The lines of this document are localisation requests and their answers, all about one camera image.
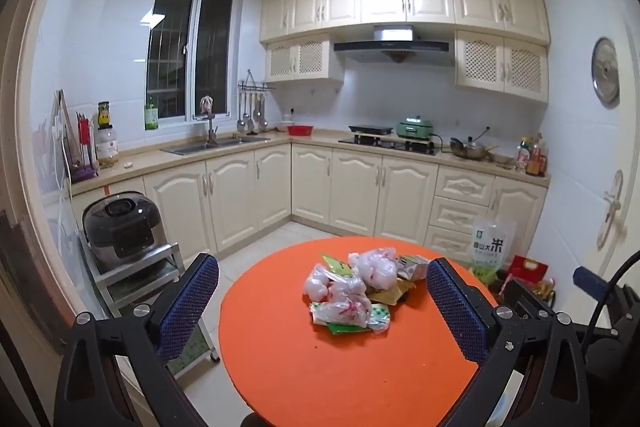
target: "gas stove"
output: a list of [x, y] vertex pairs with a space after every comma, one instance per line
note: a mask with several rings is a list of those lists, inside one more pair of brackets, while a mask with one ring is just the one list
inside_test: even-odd
[[370, 147], [378, 147], [380, 149], [389, 149], [395, 151], [417, 152], [418, 154], [426, 154], [435, 156], [436, 150], [433, 142], [428, 140], [411, 140], [399, 141], [385, 139], [385, 137], [362, 136], [354, 134], [353, 137], [345, 140], [339, 140], [339, 143], [351, 143], [354, 145], [367, 145]]

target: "metal screw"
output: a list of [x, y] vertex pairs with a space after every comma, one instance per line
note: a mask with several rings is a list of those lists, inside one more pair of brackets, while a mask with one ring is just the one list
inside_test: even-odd
[[558, 319], [558, 322], [564, 324], [565, 326], [567, 324], [571, 324], [571, 317], [564, 312], [560, 312], [558, 315], [556, 315], [556, 319]]
[[151, 311], [151, 308], [148, 304], [138, 304], [135, 308], [133, 308], [133, 314], [136, 317], [144, 317], [148, 312]]
[[76, 322], [80, 325], [87, 324], [91, 320], [91, 315], [87, 312], [82, 312], [76, 317]]
[[507, 306], [500, 306], [495, 313], [498, 315], [498, 317], [500, 317], [501, 319], [510, 319], [511, 317], [513, 317], [513, 312], [507, 308]]

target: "countertop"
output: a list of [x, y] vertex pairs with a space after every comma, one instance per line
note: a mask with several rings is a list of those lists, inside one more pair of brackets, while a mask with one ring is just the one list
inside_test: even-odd
[[[265, 147], [273, 147], [274, 145], [281, 145], [286, 143], [330, 147], [334, 149], [343, 149], [384, 156], [394, 156], [396, 158], [405, 158], [408, 160], [435, 163], [446, 167], [466, 169], [468, 171], [483, 172], [484, 174], [501, 176], [503, 178], [526, 182], [532, 185], [539, 185], [540, 187], [548, 187], [550, 182], [549, 176], [529, 176], [528, 174], [525, 174], [523, 172], [516, 172], [513, 169], [507, 170], [498, 167], [495, 163], [491, 163], [488, 160], [466, 160], [464, 158], [458, 158], [446, 152], [437, 152], [435, 156], [429, 156], [408, 151], [389, 149], [383, 150], [367, 145], [339, 143], [340, 140], [344, 140], [349, 138], [350, 136], [353, 136], [351, 133], [347, 132], [318, 130], [314, 131], [314, 133], [308, 137], [292, 137], [284, 132], [271, 131], [260, 134], [260, 136], [269, 138], [269, 141], [247, 143], [232, 147], [225, 147], [222, 149], [206, 150], [190, 154], [188, 156], [180, 156], [177, 154], [164, 152], [159, 149], [135, 154], [121, 154], [120, 161], [118, 161], [118, 163], [116, 163], [116, 165], [111, 168], [101, 169], [98, 177], [73, 185], [72, 194], [82, 194], [83, 192], [94, 190], [94, 188], [104, 187], [105, 185], [110, 185], [116, 182], [136, 178], [144, 174], [151, 174], [152, 172], [158, 172], [164, 169], [170, 169], [172, 167], [178, 167], [181, 165], [208, 160], [210, 158], [219, 158], [220, 156], [227, 156], [230, 154], [236, 154], [245, 151], [263, 149]], [[129, 169], [124, 168], [124, 164], [127, 162], [133, 163], [133, 166]]]

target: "window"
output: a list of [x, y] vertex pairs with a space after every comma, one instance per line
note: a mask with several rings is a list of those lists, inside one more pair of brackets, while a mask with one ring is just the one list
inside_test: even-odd
[[233, 0], [156, 0], [143, 21], [150, 27], [146, 95], [158, 118], [199, 118], [207, 95], [214, 113], [228, 114], [232, 5]]

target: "window frame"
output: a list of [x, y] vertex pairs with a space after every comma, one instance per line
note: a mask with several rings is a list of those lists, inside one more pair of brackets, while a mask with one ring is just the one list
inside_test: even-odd
[[[187, 36], [187, 60], [184, 79], [184, 116], [172, 116], [158, 120], [159, 127], [171, 127], [182, 124], [198, 124], [207, 120], [206, 116], [197, 114], [198, 107], [194, 100], [195, 96], [195, 73], [196, 73], [196, 49], [198, 45], [198, 28], [200, 26], [200, 7], [202, 0], [191, 0], [191, 12], [189, 29]], [[234, 88], [238, 79], [236, 64], [238, 63], [238, 0], [231, 1], [231, 19], [229, 23], [229, 44], [226, 52], [226, 113], [216, 114], [216, 123], [228, 123], [233, 120], [232, 108], [234, 106]]]

